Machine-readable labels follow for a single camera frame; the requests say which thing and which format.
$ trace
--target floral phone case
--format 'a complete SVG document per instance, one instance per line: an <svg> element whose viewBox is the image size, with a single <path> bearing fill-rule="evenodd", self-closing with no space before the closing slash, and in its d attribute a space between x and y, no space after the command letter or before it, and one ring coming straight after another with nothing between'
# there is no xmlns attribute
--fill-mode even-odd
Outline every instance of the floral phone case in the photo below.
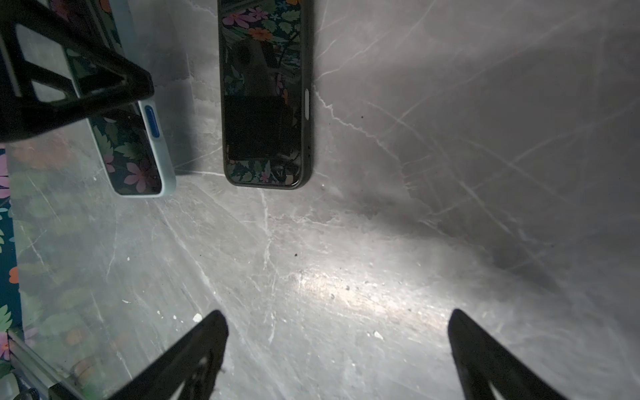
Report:
<svg viewBox="0 0 640 400"><path fill-rule="evenodd" d="M49 0L49 7L96 44L125 55L109 0ZM83 82L95 79L99 71L69 49L65 49L65 56L74 84L82 92ZM152 138L147 133L151 128L151 136L156 137L155 133L159 136L160 128L153 107L144 108L147 113L144 117L141 103L132 103L88 118L111 185L120 195L149 197L167 192L152 149ZM166 147L164 138L161 142Z"/></svg>
<svg viewBox="0 0 640 400"><path fill-rule="evenodd" d="M219 0L225 175L292 189L310 146L302 0Z"/></svg>

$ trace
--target smartphone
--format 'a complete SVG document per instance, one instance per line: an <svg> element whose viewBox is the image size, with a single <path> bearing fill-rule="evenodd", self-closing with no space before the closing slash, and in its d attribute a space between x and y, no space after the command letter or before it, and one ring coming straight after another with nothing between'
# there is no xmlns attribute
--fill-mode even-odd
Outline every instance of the smartphone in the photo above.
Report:
<svg viewBox="0 0 640 400"><path fill-rule="evenodd" d="M310 176L311 7L306 0L218 0L225 175L295 189Z"/></svg>
<svg viewBox="0 0 640 400"><path fill-rule="evenodd" d="M140 49L126 0L49 0L49 7L97 45L105 45L140 64ZM69 49L65 49L65 57L80 95L118 84L121 79ZM86 121L116 193L160 197L175 190L175 172L153 97Z"/></svg>

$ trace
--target floral pattern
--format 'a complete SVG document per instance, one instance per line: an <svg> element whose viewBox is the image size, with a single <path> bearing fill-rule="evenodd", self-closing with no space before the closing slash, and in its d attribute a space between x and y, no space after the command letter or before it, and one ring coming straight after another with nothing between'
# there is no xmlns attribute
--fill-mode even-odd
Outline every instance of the floral pattern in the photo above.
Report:
<svg viewBox="0 0 640 400"><path fill-rule="evenodd" d="M301 129L301 6L299 0L254 0L243 2L243 9L233 9L233 2L223 1L220 10L220 38L223 87L225 96L242 96L244 76L234 64L234 45L254 39L269 46L273 55L269 67L275 94L283 98L292 113L292 131ZM239 184L255 186L291 186L300 179L301 143L297 141L288 154L271 159L233 160L225 152L227 176Z"/></svg>
<svg viewBox="0 0 640 400"><path fill-rule="evenodd" d="M0 378L11 369L6 331L22 322L10 194L6 149L0 144Z"/></svg>

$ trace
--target green leaf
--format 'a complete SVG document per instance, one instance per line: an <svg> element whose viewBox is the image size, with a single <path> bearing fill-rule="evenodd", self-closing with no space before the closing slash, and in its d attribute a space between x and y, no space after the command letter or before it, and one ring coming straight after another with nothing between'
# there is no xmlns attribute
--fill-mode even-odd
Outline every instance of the green leaf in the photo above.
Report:
<svg viewBox="0 0 640 400"><path fill-rule="evenodd" d="M282 29L283 31L285 31L285 33L287 33L287 35L289 33L291 33L291 24L289 24L288 22L281 22L280 23L280 29Z"/></svg>
<svg viewBox="0 0 640 400"><path fill-rule="evenodd" d="M113 155L113 147L111 147L111 143L107 139L107 136L103 135L98 129L97 125L93 126L93 135L95 136L95 141L98 143L98 149L100 149L100 154L103 156L112 156Z"/></svg>
<svg viewBox="0 0 640 400"><path fill-rule="evenodd" d="M22 316L23 326L35 323L42 316L42 302L36 296L26 294L22 289L20 290L20 304L22 304L22 309L25 310Z"/></svg>
<svg viewBox="0 0 640 400"><path fill-rule="evenodd" d="M241 33L242 35L249 35L249 29L246 28L241 28L239 26L234 26L234 30L238 33Z"/></svg>
<svg viewBox="0 0 640 400"><path fill-rule="evenodd" d="M64 312L45 319L38 327L38 332L43 336L55 336L83 325L84 321L77 312Z"/></svg>
<svg viewBox="0 0 640 400"><path fill-rule="evenodd" d="M61 294L56 303L61 308L70 310L84 303L90 298L91 292L88 289L85 289L84 287L76 287L74 289L69 289Z"/></svg>
<svg viewBox="0 0 640 400"><path fill-rule="evenodd" d="M8 310L8 305L0 307L0 332L6 332L7 329L11 328L13 320L11 319L11 311Z"/></svg>
<svg viewBox="0 0 640 400"><path fill-rule="evenodd" d="M118 144L118 127L116 124L106 124L104 131L109 136L109 139L113 142L113 144Z"/></svg>
<svg viewBox="0 0 640 400"><path fill-rule="evenodd" d="M271 31L271 32L275 32L278 29L278 25L276 25L275 22L273 22L270 19L263 19L262 20L262 26L265 27L265 29Z"/></svg>
<svg viewBox="0 0 640 400"><path fill-rule="evenodd" d="M234 68L234 66L233 66L233 65L231 66L231 73L234 75L234 77L235 77L236 79L240 79L240 78L241 78L240 72L238 72L238 71Z"/></svg>
<svg viewBox="0 0 640 400"><path fill-rule="evenodd" d="M7 375L11 371L11 363L0 360L0 376Z"/></svg>
<svg viewBox="0 0 640 400"><path fill-rule="evenodd" d="M126 142L122 146L118 146L115 149L118 153L122 153L123 156L132 160L141 160L144 155L144 148L140 143Z"/></svg>
<svg viewBox="0 0 640 400"><path fill-rule="evenodd" d="M289 22L300 19L299 11L287 11L282 13L282 19Z"/></svg>
<svg viewBox="0 0 640 400"><path fill-rule="evenodd" d="M42 273L48 272L49 266L47 264L42 264L39 262L38 264L30 264L30 263L21 263L18 266L18 271L20 271L20 275L26 273L27 275L35 276L40 275Z"/></svg>

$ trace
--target gray marble surface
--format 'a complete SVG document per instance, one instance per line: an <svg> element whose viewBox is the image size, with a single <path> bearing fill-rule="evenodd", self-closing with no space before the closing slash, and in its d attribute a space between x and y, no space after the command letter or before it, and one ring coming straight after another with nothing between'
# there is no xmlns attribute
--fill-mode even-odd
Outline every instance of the gray marble surface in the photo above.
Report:
<svg viewBox="0 0 640 400"><path fill-rule="evenodd" d="M9 149L26 326L86 392L218 308L216 399L460 399L459 307L569 398L637 398L636 2L313 2L296 191L221 174L215 2L129 3L176 194L116 197L83 124Z"/></svg>

